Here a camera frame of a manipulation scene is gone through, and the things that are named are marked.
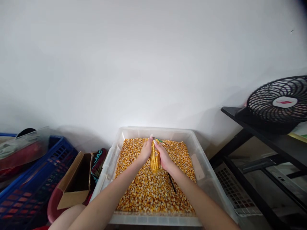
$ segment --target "corn kernel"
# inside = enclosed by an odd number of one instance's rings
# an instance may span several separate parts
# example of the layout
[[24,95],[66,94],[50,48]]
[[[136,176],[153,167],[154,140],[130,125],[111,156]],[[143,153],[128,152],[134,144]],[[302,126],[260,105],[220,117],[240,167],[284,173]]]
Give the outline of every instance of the corn kernel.
[[[147,138],[125,139],[117,162],[115,177],[119,176],[138,157]],[[173,162],[194,182],[195,172],[187,147],[183,142],[162,140],[162,144]],[[188,199],[173,181],[174,192],[167,172],[157,161],[160,159],[154,149],[154,156],[141,168],[124,196],[118,211],[132,212],[179,212],[195,213]]]

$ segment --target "hand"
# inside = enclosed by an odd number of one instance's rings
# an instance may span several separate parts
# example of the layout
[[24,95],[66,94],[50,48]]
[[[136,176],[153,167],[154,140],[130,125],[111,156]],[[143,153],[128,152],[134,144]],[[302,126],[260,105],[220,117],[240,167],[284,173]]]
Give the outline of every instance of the hand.
[[153,142],[153,135],[151,134],[148,140],[144,143],[141,153],[138,156],[138,159],[142,161],[143,165],[148,161],[150,157],[152,142]]
[[153,140],[154,146],[160,152],[160,163],[163,169],[167,172],[169,171],[170,166],[174,165],[175,163],[170,159],[169,154],[167,153],[166,149],[160,143],[158,144],[156,140]]

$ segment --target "plastic storage box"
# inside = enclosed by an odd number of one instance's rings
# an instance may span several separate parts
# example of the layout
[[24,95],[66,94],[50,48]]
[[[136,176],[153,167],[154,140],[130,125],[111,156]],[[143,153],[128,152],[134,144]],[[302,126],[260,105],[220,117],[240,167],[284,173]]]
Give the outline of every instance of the plastic storage box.
[[77,154],[64,137],[50,136],[48,152],[0,193],[0,229],[45,225],[51,193]]
[[[202,190],[204,190],[218,205],[220,205],[220,207],[224,209],[235,222],[238,222],[233,206],[223,191],[222,186],[194,132],[185,129],[121,127],[103,164],[103,169],[93,192],[91,201],[101,190],[113,181],[117,160],[124,140],[127,138],[149,137],[151,134],[161,140],[166,139],[185,142],[192,159],[198,186],[201,187]],[[198,218],[189,213],[145,213],[123,211],[115,211],[110,220],[110,224],[201,226]]]

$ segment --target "yellow corn kernel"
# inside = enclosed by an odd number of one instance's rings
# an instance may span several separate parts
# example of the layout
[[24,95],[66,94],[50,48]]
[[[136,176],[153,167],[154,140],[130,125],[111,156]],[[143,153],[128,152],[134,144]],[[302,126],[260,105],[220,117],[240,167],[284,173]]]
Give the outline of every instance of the yellow corn kernel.
[[159,170],[160,165],[160,153],[159,151],[154,147],[154,142],[151,145],[151,154],[150,154],[150,168],[151,171],[154,174],[157,174]]

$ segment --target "fan grille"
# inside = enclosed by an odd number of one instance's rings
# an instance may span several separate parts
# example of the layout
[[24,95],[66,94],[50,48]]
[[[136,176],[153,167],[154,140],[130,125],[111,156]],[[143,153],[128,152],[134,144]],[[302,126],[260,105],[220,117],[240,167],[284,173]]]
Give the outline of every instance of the fan grille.
[[[273,102],[281,97],[295,98],[297,103],[289,108],[273,105]],[[267,83],[249,96],[247,107],[254,115],[266,121],[279,123],[307,121],[307,76],[282,78]]]

